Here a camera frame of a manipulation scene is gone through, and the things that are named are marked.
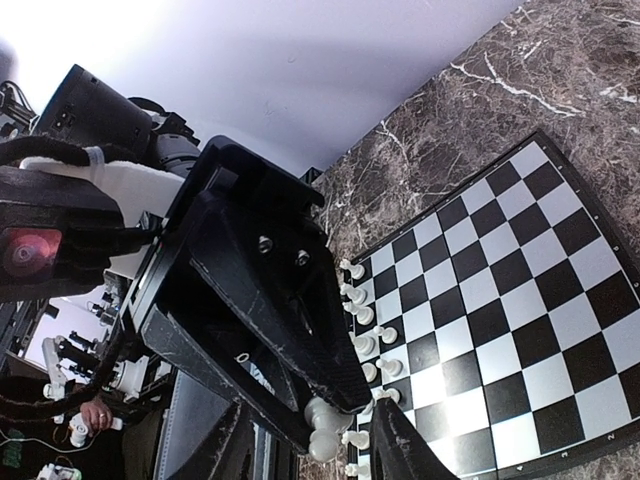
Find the white knight chess piece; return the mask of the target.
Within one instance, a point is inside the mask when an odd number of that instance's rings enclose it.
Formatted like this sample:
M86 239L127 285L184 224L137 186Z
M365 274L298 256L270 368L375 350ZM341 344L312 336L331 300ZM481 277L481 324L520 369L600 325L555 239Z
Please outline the white knight chess piece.
M362 476L365 478L371 477L370 465L368 463L365 463L365 464L349 463L344 467L344 472L348 477L358 477L358 476Z

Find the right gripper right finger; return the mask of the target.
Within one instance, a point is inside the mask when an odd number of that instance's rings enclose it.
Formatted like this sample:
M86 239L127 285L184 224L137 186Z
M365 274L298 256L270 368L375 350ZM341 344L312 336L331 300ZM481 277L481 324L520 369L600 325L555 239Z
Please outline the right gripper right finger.
M457 479L390 398L377 401L369 436L372 479Z

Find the white pawn tray corner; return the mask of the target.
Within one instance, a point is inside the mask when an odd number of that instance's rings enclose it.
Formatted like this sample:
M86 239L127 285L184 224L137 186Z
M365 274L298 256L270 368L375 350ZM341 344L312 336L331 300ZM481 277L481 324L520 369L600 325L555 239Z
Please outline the white pawn tray corner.
M305 407L304 417L311 428L309 456L320 463L333 460L342 445L342 434L352 425L354 416L313 397Z

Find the white pawn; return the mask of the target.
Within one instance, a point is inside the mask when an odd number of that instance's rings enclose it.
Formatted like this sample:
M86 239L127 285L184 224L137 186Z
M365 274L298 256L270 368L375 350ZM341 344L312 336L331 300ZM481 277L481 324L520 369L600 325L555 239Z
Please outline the white pawn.
M375 401L379 401L381 399L391 399L396 404L401 401L402 395L399 390L396 388L389 388L383 390L376 390L373 392L373 398Z
M373 333L379 337L379 341L386 345L391 345L398 339L398 331L394 327L383 327L376 325Z

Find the white bishop chess piece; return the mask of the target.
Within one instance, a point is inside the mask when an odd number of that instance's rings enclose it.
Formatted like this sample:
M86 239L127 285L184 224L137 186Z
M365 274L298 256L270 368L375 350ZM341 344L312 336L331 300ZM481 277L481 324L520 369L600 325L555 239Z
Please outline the white bishop chess piece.
M370 434L367 430L349 430L342 434L341 443L343 445L351 444L358 450L367 450L370 447Z

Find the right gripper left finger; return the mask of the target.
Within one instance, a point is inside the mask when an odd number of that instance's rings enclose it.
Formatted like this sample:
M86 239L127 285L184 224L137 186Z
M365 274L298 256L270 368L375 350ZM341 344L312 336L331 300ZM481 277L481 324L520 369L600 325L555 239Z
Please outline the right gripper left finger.
M251 479L255 432L249 407L232 403L209 436L175 473L175 479Z

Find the black grey chessboard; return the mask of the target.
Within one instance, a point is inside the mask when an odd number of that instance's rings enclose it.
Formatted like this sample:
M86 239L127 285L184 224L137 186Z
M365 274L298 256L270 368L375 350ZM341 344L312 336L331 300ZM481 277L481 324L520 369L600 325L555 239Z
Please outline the black grey chessboard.
M639 264L542 132L356 263L362 363L398 359L400 409L462 479L555 473L639 439ZM394 327L383 344L376 325Z

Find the white pawn tray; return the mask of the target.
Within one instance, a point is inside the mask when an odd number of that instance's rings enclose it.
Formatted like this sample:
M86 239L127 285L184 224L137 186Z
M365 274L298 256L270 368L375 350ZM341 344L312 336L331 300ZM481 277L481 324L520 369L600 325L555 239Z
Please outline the white pawn tray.
M379 358L375 366L380 370L383 380L390 380L400 376L403 371L403 363L398 359L385 360Z

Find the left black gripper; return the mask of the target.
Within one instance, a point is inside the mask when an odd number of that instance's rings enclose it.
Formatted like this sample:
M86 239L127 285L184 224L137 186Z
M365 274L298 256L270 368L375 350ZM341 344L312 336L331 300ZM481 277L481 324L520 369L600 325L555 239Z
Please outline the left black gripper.
M307 402L355 414L371 393L346 329L323 197L224 137L172 206L125 318L144 344L303 452Z

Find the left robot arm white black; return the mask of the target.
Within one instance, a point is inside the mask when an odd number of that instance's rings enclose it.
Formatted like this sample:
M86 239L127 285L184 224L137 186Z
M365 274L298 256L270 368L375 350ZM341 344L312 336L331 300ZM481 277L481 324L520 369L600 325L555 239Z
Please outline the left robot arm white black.
M41 115L1 87L1 298L131 280L91 389L139 342L319 461L371 395L347 332L323 196L239 143L80 66Z

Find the white king chess piece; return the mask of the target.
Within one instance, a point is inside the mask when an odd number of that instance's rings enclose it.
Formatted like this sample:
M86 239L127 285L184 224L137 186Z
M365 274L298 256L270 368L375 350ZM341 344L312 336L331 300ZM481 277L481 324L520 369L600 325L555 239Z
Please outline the white king chess piece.
M363 356L371 354L377 345L376 340L369 335L356 336L352 333L351 340L356 353Z

